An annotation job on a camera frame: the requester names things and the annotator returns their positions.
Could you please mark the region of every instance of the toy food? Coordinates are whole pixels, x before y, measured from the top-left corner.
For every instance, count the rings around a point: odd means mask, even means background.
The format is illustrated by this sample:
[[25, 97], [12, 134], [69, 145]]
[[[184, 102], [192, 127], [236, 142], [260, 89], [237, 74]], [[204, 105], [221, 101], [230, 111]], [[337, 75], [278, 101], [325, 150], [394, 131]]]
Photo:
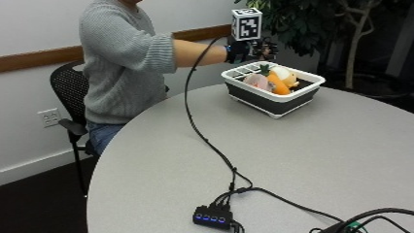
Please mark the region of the toy food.
[[297, 82], [297, 74], [285, 67], [274, 66], [270, 71], [276, 73], [288, 88], [297, 87], [300, 85], [300, 82]]
[[278, 78], [278, 75], [276, 74], [273, 70], [269, 71], [268, 80], [270, 83], [274, 84], [274, 88], [272, 91], [274, 94], [280, 94], [280, 95], [290, 94], [290, 91], [286, 85], [284, 84], [284, 82], [281, 81], [281, 79]]
[[272, 91], [273, 89], [273, 84], [269, 83], [269, 80], [261, 74], [249, 74], [245, 77], [244, 82], [266, 91]]

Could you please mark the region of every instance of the robotic hand device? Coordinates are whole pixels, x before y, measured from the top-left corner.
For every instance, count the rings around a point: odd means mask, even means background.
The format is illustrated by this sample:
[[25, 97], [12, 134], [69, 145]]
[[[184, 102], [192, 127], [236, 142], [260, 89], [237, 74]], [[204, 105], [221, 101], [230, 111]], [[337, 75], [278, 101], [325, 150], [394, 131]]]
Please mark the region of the robotic hand device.
[[256, 8], [233, 10], [232, 36], [228, 37], [226, 62], [272, 60], [278, 52], [270, 38], [261, 38], [261, 11]]

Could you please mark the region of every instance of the power strip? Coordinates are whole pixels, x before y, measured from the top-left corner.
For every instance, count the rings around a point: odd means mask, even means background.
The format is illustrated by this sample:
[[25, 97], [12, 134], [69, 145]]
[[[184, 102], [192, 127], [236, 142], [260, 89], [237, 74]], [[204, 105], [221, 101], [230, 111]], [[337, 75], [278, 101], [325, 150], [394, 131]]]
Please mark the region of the power strip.
[[229, 230], [232, 226], [233, 213], [216, 208], [201, 206], [193, 214], [193, 222], [198, 225]]

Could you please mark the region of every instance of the mesh chair back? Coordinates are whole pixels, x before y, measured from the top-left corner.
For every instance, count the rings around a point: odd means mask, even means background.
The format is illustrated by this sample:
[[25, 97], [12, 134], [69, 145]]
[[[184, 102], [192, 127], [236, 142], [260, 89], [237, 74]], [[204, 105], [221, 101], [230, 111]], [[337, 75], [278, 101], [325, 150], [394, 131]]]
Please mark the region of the mesh chair back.
[[75, 61], [61, 66], [51, 75], [51, 86], [69, 112], [72, 120], [85, 125], [83, 99], [88, 92], [89, 83], [83, 76], [83, 72], [73, 70], [73, 67], [81, 64], [83, 61]]

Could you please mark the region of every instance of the white plastic basket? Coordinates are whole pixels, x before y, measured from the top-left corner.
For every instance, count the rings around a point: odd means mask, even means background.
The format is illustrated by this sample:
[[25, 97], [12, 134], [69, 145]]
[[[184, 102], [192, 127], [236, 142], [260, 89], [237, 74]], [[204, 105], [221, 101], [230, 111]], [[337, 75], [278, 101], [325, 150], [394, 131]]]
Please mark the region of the white plastic basket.
[[272, 117], [278, 118], [312, 101], [325, 79], [321, 76], [285, 67], [297, 73], [300, 86], [293, 89], [290, 94], [278, 95], [244, 82], [246, 75], [260, 73], [260, 65], [269, 65], [269, 69], [280, 66], [273, 62], [258, 61], [224, 71], [221, 76], [229, 88], [229, 95], [234, 100], [249, 104]]

